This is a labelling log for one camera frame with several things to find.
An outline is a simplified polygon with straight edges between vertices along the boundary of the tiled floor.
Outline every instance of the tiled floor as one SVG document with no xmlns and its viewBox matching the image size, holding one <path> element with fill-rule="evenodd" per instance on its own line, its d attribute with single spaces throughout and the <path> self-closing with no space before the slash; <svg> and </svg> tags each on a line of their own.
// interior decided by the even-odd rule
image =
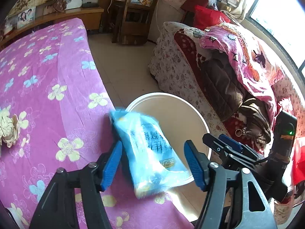
<svg viewBox="0 0 305 229">
<path fill-rule="evenodd" d="M 161 92 L 147 67 L 155 44 L 143 46 L 113 44 L 112 34 L 88 35 L 97 70 L 115 107 L 126 108 L 134 99 Z"/>
</svg>

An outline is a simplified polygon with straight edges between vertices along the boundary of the white trash bin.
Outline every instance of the white trash bin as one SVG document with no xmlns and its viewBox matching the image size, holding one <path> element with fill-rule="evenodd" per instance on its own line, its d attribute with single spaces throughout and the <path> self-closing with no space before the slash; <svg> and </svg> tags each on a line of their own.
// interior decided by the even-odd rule
<svg viewBox="0 0 305 229">
<path fill-rule="evenodd" d="M 150 93 L 134 100 L 128 112 L 139 112 L 154 117 L 162 132 L 184 165 L 189 169 L 184 156 L 184 143 L 191 139 L 199 152 L 211 157 L 211 149 L 202 142 L 202 136 L 209 133 L 201 114 L 187 101 L 167 93 Z M 205 195 L 195 184 L 175 187 L 168 191 L 173 204 L 189 220 L 198 218 Z"/>
</svg>

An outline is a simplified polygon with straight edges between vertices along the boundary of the blue plastic package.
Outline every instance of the blue plastic package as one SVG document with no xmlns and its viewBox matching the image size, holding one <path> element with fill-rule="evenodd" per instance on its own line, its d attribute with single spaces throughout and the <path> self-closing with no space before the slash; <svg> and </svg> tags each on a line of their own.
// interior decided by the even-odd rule
<svg viewBox="0 0 305 229">
<path fill-rule="evenodd" d="M 137 198 L 194 180 L 156 119 L 124 110 L 110 112 L 110 118 L 126 151 Z"/>
</svg>

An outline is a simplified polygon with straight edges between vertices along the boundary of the bolt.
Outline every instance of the bolt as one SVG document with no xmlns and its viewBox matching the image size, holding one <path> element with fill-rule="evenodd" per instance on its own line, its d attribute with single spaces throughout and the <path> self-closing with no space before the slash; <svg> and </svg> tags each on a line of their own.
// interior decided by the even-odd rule
<svg viewBox="0 0 305 229">
<path fill-rule="evenodd" d="M 210 166 L 212 167 L 212 168 L 218 168 L 218 163 L 215 163 L 215 162 L 211 162 L 210 163 Z"/>
<path fill-rule="evenodd" d="M 95 168 L 96 166 L 97 166 L 96 162 L 91 162 L 91 163 L 88 164 L 89 168 Z"/>
<path fill-rule="evenodd" d="M 61 174 L 61 173 L 63 173 L 64 172 L 64 168 L 63 167 L 59 167 L 57 170 L 56 170 L 56 173 L 58 173 L 58 174 Z"/>
<path fill-rule="evenodd" d="M 250 170 L 248 168 L 242 168 L 242 172 L 245 174 L 250 174 Z"/>
</svg>

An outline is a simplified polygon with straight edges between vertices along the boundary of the red plastic bag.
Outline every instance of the red plastic bag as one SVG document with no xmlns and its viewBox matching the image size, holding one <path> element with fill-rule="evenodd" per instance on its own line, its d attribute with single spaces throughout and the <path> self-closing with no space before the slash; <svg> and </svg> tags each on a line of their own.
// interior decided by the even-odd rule
<svg viewBox="0 0 305 229">
<path fill-rule="evenodd" d="M 222 12 L 199 5 L 195 6 L 194 27 L 205 30 L 207 27 L 215 26 L 223 22 L 230 22 L 230 19 Z"/>
<path fill-rule="evenodd" d="M 292 176 L 293 184 L 297 185 L 305 180 L 305 137 L 295 139 L 293 148 Z"/>
</svg>

